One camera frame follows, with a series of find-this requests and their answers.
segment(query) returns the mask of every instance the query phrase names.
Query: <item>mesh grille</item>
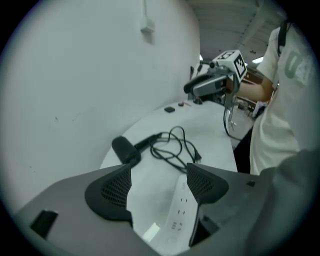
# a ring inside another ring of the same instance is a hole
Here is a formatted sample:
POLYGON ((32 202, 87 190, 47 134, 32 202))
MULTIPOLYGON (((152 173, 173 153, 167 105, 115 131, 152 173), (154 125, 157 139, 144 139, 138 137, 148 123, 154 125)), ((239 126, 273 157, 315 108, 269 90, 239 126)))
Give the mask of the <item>mesh grille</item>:
POLYGON ((127 195, 131 187, 130 170, 122 172, 104 184, 101 195, 115 206, 127 207, 127 195))
POLYGON ((187 170, 187 184, 195 199, 203 193, 209 192, 214 187, 214 184, 210 180, 192 169, 187 170))

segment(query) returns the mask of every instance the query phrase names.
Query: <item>white table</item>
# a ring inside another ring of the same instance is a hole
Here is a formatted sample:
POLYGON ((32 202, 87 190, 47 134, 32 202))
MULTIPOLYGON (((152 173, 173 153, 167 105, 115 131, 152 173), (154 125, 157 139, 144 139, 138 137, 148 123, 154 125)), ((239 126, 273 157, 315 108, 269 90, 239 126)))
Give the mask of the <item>white table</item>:
MULTIPOLYGON (((155 110, 135 123, 123 136, 134 145, 152 134, 169 132, 174 126, 182 126, 186 139, 195 145, 202 156, 201 164, 236 172, 231 141, 223 125, 224 107, 211 101, 202 105, 192 101, 188 103, 191 106, 171 104, 175 108, 172 113, 165 112, 163 107, 155 110)), ((181 130, 175 130, 174 134, 182 138, 181 130)), ((178 152, 179 145, 174 141, 163 143, 163 149, 178 152)), ((132 187, 127 197, 127 209, 132 213, 134 231, 143 237, 152 225, 156 224, 159 228, 165 225, 175 185, 182 173, 165 161, 152 157, 149 148, 141 157, 141 162, 131 170, 132 187)), ((181 159, 185 163, 191 162, 185 149, 181 159)), ((120 164, 111 148, 101 168, 120 164)))

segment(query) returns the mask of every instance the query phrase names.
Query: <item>black strap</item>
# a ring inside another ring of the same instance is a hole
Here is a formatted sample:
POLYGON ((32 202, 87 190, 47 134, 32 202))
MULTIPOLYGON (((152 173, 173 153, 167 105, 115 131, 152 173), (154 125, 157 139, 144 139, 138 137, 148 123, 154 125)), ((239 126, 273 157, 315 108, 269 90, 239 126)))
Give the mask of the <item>black strap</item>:
POLYGON ((286 34, 287 34, 287 22, 284 22, 279 30, 278 34, 278 56, 281 55, 281 50, 286 45, 286 34))

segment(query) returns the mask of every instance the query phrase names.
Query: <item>light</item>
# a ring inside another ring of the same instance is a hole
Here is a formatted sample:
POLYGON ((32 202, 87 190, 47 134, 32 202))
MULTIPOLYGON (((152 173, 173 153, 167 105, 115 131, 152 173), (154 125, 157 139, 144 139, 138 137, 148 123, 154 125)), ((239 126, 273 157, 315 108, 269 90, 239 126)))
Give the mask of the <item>light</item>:
POLYGON ((260 57, 260 58, 254 59, 252 62, 257 64, 257 63, 262 62, 263 59, 264 59, 264 57, 262 56, 262 57, 260 57))

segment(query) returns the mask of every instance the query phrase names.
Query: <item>person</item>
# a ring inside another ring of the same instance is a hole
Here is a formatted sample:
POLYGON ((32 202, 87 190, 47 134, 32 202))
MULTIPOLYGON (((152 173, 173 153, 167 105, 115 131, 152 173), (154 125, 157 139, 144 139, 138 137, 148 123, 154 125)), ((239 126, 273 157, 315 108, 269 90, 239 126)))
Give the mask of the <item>person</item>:
MULTIPOLYGON (((280 27, 274 29, 263 61, 257 67, 264 75, 261 84, 242 82, 237 93, 252 101, 267 102, 274 92, 273 80, 278 74, 278 90, 234 150, 238 172, 259 175, 262 170, 278 166, 301 149, 319 145, 319 138, 314 137, 320 133, 317 130, 320 120, 315 118, 318 115, 315 111, 318 110, 306 103, 319 100, 319 97, 313 97, 319 85, 317 61, 299 28, 290 22, 285 22, 283 27, 285 45, 279 47, 280 27)), ((233 82, 228 79, 226 88, 229 91, 232 85, 233 82)))

